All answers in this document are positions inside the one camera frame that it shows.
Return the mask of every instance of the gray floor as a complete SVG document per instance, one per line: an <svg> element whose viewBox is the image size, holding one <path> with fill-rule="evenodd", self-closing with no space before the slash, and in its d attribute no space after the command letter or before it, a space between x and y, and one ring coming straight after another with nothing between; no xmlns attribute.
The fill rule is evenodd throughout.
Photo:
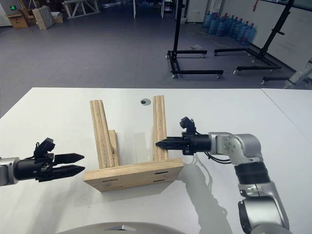
<svg viewBox="0 0 312 234"><path fill-rule="evenodd" d="M184 75L172 79L166 51L173 47L175 21L160 18L159 9L131 6L65 21L47 31L0 29L0 117L32 87L102 88L261 88L263 76L290 75L291 71L245 71L252 65L246 53L213 56L215 48L241 47L233 39L204 34L201 25L182 25L179 48L199 45L206 58L181 56L181 69L217 69L224 75ZM267 88L282 88L270 82Z"/></svg>

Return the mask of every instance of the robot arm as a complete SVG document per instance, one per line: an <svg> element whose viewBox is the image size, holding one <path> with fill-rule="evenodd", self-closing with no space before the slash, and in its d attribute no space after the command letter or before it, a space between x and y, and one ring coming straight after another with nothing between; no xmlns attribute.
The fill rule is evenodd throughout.
<svg viewBox="0 0 312 234"><path fill-rule="evenodd" d="M245 197L238 203L243 231L252 233L263 224L274 224L289 230L285 209L263 162L259 140L251 134L208 133L208 136L211 141L209 153L228 155L234 165L240 194Z"/></svg>
<svg viewBox="0 0 312 234"><path fill-rule="evenodd" d="M77 162L84 158L78 154L54 155L53 140L47 138L37 143L32 157L20 160L18 157L0 158L0 186L16 184L19 180L35 179L39 182L70 177L84 170L84 167L58 164Z"/></svg>
<svg viewBox="0 0 312 234"><path fill-rule="evenodd" d="M180 122L186 132L182 137L168 137L157 146L182 150L184 155L205 152L217 162L232 163L238 177L240 194L239 218L246 234L291 234L289 222L275 184L270 180L263 162L259 140L251 134L230 133L199 134L193 120ZM227 155L221 160L212 155Z"/></svg>

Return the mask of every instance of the wooden stool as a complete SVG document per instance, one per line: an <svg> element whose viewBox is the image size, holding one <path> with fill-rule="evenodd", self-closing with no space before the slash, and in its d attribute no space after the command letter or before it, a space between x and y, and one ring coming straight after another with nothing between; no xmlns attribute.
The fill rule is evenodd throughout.
<svg viewBox="0 0 312 234"><path fill-rule="evenodd" d="M86 171L83 180L100 192L174 181L183 168L181 158L155 145L167 138L164 96L153 97L153 161L119 165L116 133L108 130L101 100L92 100L91 112L97 145L98 170Z"/></svg>

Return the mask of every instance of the table surface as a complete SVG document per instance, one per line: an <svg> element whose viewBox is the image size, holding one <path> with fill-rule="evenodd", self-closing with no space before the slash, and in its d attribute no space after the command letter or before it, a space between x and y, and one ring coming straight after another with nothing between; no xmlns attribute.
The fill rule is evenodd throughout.
<svg viewBox="0 0 312 234"><path fill-rule="evenodd" d="M310 232L311 143L274 102L257 89L33 88L0 119L1 157L32 155L37 141L55 140L55 154L78 153L86 170L98 167L89 101L104 103L109 129L117 133L121 164L152 160L153 107L140 100L165 96L168 136L180 136L179 121L192 117L200 133L257 136L294 234ZM187 234L242 234L242 199L232 165L199 153L172 183L100 193L75 177L0 187L0 233L53 234L116 221L151 222Z"/></svg>
<svg viewBox="0 0 312 234"><path fill-rule="evenodd" d="M263 89L268 97L312 143L312 91Z"/></svg>

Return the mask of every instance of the exit sign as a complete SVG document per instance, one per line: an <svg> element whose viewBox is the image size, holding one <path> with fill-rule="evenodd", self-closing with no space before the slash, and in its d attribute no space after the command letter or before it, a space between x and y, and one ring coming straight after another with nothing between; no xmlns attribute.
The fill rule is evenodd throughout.
<svg viewBox="0 0 312 234"><path fill-rule="evenodd" d="M16 6L15 6L15 5L10 6L10 10L11 10L11 11L16 10Z"/></svg>

